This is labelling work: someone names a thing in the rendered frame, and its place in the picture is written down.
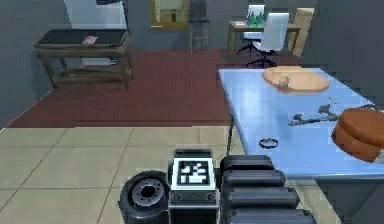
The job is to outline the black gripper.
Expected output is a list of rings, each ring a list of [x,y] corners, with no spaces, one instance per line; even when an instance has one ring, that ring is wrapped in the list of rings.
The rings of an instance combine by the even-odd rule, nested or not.
[[[121,190],[118,206],[124,224],[169,224],[169,186],[161,171],[143,171]]]

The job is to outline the light blue table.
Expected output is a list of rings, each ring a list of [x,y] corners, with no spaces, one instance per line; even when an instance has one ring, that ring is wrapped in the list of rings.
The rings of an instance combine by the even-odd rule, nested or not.
[[[244,151],[269,156],[318,224],[384,224],[384,164],[366,163],[340,150],[331,139],[333,122],[288,124],[296,114],[315,117],[325,104],[340,113],[369,100],[326,72],[321,74],[330,87],[312,95],[280,93],[262,73],[219,71]]]

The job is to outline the dark wooden side table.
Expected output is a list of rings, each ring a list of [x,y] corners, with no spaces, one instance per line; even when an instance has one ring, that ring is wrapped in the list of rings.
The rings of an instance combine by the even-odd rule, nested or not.
[[[87,36],[96,36],[94,44],[82,44]],[[130,55],[130,33],[127,29],[52,29],[35,44],[53,88],[62,83],[122,82],[124,87],[133,78]],[[112,58],[119,69],[72,68],[66,58]]]

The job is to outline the dark wooden chair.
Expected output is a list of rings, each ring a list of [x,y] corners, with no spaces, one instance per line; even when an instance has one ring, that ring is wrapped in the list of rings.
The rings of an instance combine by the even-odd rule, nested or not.
[[[206,0],[189,1],[189,50],[193,50],[193,44],[200,42],[200,49],[208,49],[209,18],[207,16]]]

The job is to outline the gold framed mirror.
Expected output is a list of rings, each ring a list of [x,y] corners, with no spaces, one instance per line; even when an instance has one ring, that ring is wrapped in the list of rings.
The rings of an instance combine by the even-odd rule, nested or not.
[[[188,17],[187,0],[151,0],[151,27],[184,29]]]

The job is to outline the white box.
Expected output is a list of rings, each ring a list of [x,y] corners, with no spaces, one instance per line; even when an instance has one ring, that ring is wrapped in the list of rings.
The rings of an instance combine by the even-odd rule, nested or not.
[[[63,0],[75,29],[127,29],[127,0]]]

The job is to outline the brown wooden desk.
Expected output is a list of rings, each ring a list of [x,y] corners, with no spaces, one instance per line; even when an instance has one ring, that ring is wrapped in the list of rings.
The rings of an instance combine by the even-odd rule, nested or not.
[[[294,33],[294,42],[292,47],[296,47],[296,42],[298,39],[298,35],[300,33],[301,28],[296,25],[289,23],[287,27],[288,33]],[[237,25],[234,21],[228,22],[228,35],[226,41],[226,54],[234,54],[237,49],[237,39],[239,38],[239,34],[242,32],[263,32],[264,27],[249,27],[247,25]]]

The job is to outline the tan round flat bread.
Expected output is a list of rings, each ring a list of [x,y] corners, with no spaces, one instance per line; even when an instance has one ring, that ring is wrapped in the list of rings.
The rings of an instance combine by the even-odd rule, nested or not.
[[[267,68],[263,79],[282,93],[315,94],[329,88],[329,80],[311,68],[277,66]]]

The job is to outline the white office chair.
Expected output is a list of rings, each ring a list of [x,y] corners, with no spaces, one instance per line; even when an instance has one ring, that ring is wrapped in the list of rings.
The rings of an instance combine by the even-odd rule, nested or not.
[[[264,32],[260,42],[253,42],[255,49],[261,53],[262,57],[246,64],[258,63],[261,68],[268,64],[275,67],[276,63],[268,59],[267,56],[283,49],[285,43],[286,32],[288,29],[289,14],[288,13],[272,13],[266,16],[264,22]]]
[[[247,19],[248,19],[249,13],[254,12],[255,17],[256,17],[260,12],[262,12],[263,16],[264,16],[264,9],[265,9],[265,5],[264,4],[249,5],[248,6],[248,14],[247,14],[247,17],[246,17],[246,24],[247,24]],[[246,32],[244,32],[243,33],[243,40],[247,42],[247,45],[242,47],[240,50],[238,50],[238,53],[240,53],[242,51],[245,51],[246,49],[248,49],[249,52],[252,52],[252,49],[254,48],[253,42],[254,41],[259,42],[261,40],[262,36],[263,36],[262,32],[255,32],[255,31],[246,31]]]

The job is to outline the brown round loaf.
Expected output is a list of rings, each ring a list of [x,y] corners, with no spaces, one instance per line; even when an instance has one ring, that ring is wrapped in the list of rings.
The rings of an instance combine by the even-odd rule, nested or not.
[[[360,108],[346,109],[331,134],[347,154],[373,163],[384,150],[384,113]]]

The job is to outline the tan wooden board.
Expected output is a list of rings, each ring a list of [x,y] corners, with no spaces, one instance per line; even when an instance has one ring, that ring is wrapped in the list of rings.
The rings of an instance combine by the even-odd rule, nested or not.
[[[313,14],[313,8],[298,8],[296,10],[293,23],[300,27],[300,32],[297,37],[297,40],[294,40],[295,34],[290,33],[288,49],[291,50],[292,53],[297,57],[300,57],[302,55],[306,38],[308,35],[308,30],[311,26]]]

